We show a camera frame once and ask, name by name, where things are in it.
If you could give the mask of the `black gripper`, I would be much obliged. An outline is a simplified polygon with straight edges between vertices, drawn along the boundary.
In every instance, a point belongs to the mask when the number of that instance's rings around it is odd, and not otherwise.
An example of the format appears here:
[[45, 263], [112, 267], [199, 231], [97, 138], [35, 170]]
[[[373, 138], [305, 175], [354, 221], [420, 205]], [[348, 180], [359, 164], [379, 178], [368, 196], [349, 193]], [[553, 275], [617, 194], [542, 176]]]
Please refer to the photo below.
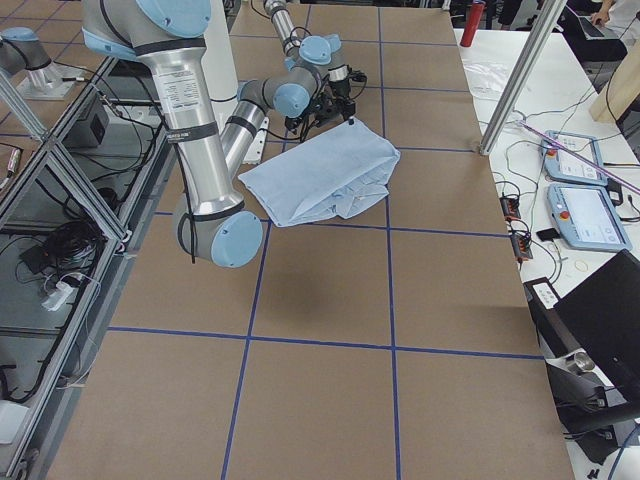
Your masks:
[[353, 117], [356, 112], [356, 103], [351, 98], [351, 83], [348, 77], [338, 80], [330, 81], [329, 86], [333, 98], [333, 103], [344, 120], [347, 120], [349, 125], [355, 124], [355, 118]]
[[327, 90], [317, 93], [306, 109], [297, 117], [285, 118], [288, 131], [305, 130], [311, 127], [321, 127], [342, 115], [343, 102], [334, 97]]

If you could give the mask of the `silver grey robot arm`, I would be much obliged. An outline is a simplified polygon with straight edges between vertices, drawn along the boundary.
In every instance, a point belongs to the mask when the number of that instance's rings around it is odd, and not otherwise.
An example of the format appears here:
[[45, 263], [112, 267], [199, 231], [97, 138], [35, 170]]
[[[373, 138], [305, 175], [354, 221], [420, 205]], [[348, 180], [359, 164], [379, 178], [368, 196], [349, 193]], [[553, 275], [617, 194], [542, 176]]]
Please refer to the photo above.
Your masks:
[[304, 34], [285, 1], [265, 1], [263, 7], [281, 41], [287, 69], [262, 83], [265, 102], [288, 119], [291, 129], [309, 119], [316, 126], [337, 117], [351, 119], [356, 112], [354, 70], [345, 60], [340, 37]]
[[239, 91], [223, 127], [217, 123], [202, 60], [213, 18], [208, 1], [85, 1], [86, 46], [151, 72], [166, 122], [167, 140], [181, 164], [185, 191], [174, 213], [181, 248], [192, 258], [238, 268], [258, 252], [263, 229], [246, 210], [232, 180], [266, 114], [294, 119], [325, 82], [344, 98], [349, 69], [338, 35], [297, 36], [285, 2], [263, 4], [289, 67], [285, 75], [252, 80]]

